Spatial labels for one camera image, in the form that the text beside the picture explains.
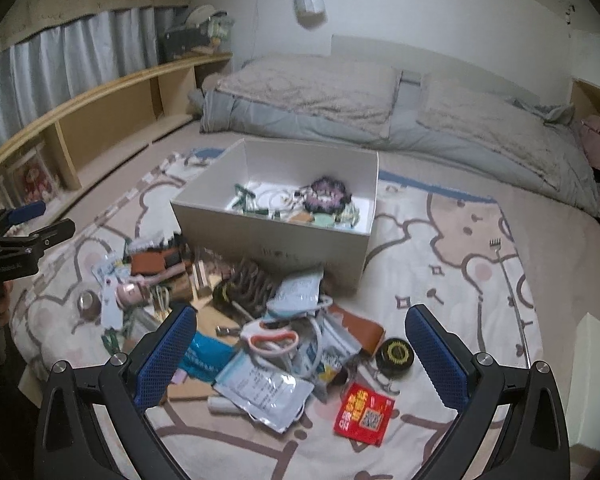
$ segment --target white cardboard box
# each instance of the white cardboard box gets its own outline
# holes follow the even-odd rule
[[[589,313],[576,329],[565,418],[571,461],[593,467],[600,458],[600,322]]]
[[[235,184],[298,188],[322,176],[343,181],[360,209],[355,229],[323,228],[230,209]],[[324,264],[336,284],[360,282],[376,212],[378,154],[345,146],[290,140],[243,139],[187,184],[171,206],[190,243],[230,260],[250,258],[275,272]]]

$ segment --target orange scissor handle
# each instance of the orange scissor handle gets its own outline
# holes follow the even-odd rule
[[[300,344],[298,332],[288,328],[271,329],[266,322],[260,320],[247,323],[240,332],[240,339],[247,343],[251,351],[263,357],[281,357]]]

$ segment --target gray curtain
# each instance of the gray curtain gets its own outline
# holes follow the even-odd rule
[[[95,86],[158,64],[178,8],[108,11],[50,28],[0,54],[0,145]]]

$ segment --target silver bolt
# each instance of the silver bolt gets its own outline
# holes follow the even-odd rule
[[[58,361],[51,367],[51,371],[56,374],[61,374],[66,370],[66,361]]]
[[[551,367],[544,361],[538,361],[536,363],[536,368],[541,374],[547,374],[551,371]]]
[[[491,366],[493,364],[493,357],[491,357],[489,354],[486,354],[485,352],[481,352],[476,356],[476,360],[482,365],[482,366]]]
[[[124,363],[126,363],[126,354],[123,354],[122,352],[114,354],[111,356],[109,361],[114,366],[122,366]]]

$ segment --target white wall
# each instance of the white wall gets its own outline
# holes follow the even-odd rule
[[[250,59],[255,0],[211,3],[236,18],[236,65]],[[328,20],[307,30],[292,0],[260,0],[254,54],[330,52],[331,35],[397,41],[474,63],[538,94],[562,102],[570,68],[569,29],[534,0],[325,0]]]
[[[600,86],[600,34],[576,31],[571,45],[571,73]]]

